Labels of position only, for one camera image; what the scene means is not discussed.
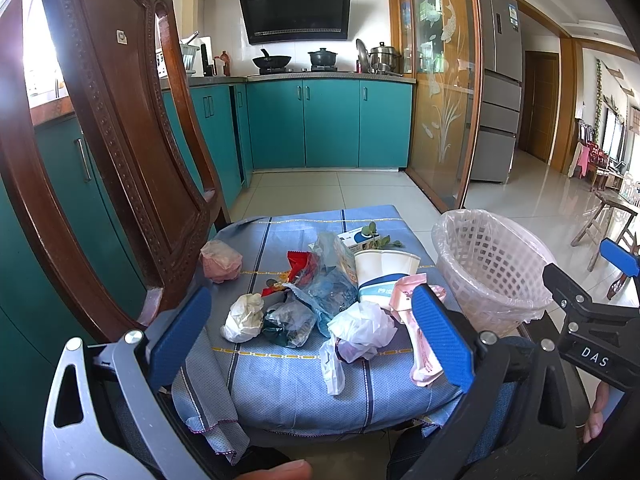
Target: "screw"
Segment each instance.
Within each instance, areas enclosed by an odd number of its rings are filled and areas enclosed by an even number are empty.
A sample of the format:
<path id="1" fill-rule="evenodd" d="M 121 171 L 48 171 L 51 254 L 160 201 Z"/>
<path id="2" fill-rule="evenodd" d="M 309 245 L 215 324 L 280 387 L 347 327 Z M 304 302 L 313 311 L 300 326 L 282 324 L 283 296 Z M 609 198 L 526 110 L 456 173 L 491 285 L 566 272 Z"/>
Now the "screw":
<path id="1" fill-rule="evenodd" d="M 556 345 L 551 339 L 543 339 L 540 341 L 540 346 L 542 346 L 545 352 L 552 352 L 556 348 Z"/>
<path id="2" fill-rule="evenodd" d="M 74 350 L 78 350 L 82 346 L 82 339 L 79 337 L 72 337 L 69 341 L 66 342 L 66 349 L 73 352 Z"/>
<path id="3" fill-rule="evenodd" d="M 134 345 L 142 339 L 140 330 L 130 330 L 124 335 L 124 341 L 130 345 Z"/>
<path id="4" fill-rule="evenodd" d="M 490 330 L 485 330 L 480 333 L 480 341 L 485 345 L 495 345 L 498 342 L 498 336 Z"/>

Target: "cabinet handle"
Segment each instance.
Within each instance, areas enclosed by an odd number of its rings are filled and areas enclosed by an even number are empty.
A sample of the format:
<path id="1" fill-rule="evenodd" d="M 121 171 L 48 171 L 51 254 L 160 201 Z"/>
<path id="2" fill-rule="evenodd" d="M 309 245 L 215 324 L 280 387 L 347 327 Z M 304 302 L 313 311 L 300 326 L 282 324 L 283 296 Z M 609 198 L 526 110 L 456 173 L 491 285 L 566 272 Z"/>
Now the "cabinet handle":
<path id="1" fill-rule="evenodd" d="M 82 158 L 82 169 L 84 170 L 84 181 L 89 182 L 91 180 L 91 173 L 89 172 L 89 165 L 86 162 L 86 153 L 84 152 L 82 139 L 76 139 L 74 140 L 74 142 L 78 145 L 78 150 L 80 150 L 80 158 Z"/>

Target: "wastebasket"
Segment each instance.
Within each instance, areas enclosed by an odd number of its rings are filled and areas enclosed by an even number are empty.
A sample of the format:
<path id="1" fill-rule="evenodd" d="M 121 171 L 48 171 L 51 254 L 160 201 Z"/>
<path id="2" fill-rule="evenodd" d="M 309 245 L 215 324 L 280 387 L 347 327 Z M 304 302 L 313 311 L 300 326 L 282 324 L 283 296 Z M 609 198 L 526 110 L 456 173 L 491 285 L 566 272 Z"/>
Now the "wastebasket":
<path id="1" fill-rule="evenodd" d="M 556 260 L 534 234 L 482 209 L 444 213 L 431 231 L 436 266 L 478 331 L 498 336 L 540 319 L 553 301 L 542 270 Z"/>

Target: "backsplash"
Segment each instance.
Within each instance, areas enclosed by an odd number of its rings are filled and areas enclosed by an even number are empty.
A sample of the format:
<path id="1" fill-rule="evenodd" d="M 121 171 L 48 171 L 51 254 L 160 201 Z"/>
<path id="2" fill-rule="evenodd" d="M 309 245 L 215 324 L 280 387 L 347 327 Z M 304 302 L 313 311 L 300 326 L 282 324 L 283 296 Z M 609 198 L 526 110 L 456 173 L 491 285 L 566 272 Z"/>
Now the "backsplash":
<path id="1" fill-rule="evenodd" d="M 291 56 L 287 68 L 309 70 L 311 60 L 308 53 L 324 46 L 338 55 L 338 70 L 353 72 L 358 57 L 356 38 L 360 38 L 368 49 L 377 46 L 380 41 L 390 44 L 389 0 L 351 0 L 349 39 L 346 41 L 284 41 L 256 45 L 250 45 L 247 40 L 240 0 L 204 0 L 204 22 L 200 35 L 211 36 L 211 46 L 216 56 L 226 50 L 231 58 L 231 75 L 234 76 L 258 73 L 252 59 L 262 56 L 261 48 L 265 48 L 272 56 Z"/>

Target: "small box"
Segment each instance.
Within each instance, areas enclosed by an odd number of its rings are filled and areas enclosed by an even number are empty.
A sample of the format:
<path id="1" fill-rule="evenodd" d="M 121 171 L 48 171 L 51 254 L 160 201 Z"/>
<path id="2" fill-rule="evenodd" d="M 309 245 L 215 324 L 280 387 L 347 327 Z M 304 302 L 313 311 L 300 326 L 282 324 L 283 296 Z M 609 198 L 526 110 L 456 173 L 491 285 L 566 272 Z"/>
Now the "small box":
<path id="1" fill-rule="evenodd" d="M 364 251 L 365 249 L 375 249 L 376 245 L 374 240 L 380 238 L 380 235 L 376 233 L 373 236 L 365 236 L 362 234 L 362 227 L 359 227 L 357 229 L 352 229 L 351 231 L 338 234 L 338 238 L 342 240 L 342 243 L 344 243 L 352 253 L 357 253 L 359 251 Z"/>

